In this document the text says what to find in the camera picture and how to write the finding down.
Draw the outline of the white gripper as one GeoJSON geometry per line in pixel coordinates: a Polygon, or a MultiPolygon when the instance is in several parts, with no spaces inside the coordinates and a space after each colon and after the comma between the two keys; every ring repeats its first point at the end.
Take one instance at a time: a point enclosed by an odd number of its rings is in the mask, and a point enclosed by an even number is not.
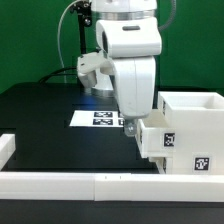
{"type": "Polygon", "coordinates": [[[114,89],[124,120],[124,133],[136,134],[134,119],[147,117],[152,110],[156,61],[153,56],[113,60],[114,89]]]}

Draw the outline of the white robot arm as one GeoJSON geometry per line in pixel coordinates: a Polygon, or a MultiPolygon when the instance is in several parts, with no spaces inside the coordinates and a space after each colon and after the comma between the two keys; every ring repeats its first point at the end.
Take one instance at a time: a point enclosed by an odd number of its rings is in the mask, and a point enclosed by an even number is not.
{"type": "Polygon", "coordinates": [[[157,0],[91,0],[96,18],[97,52],[80,56],[78,78],[86,88],[97,85],[99,73],[112,78],[114,95],[124,119],[124,132],[133,137],[137,123],[151,113],[156,61],[162,51],[160,32],[176,14],[176,0],[166,23],[158,23],[157,0]]]}

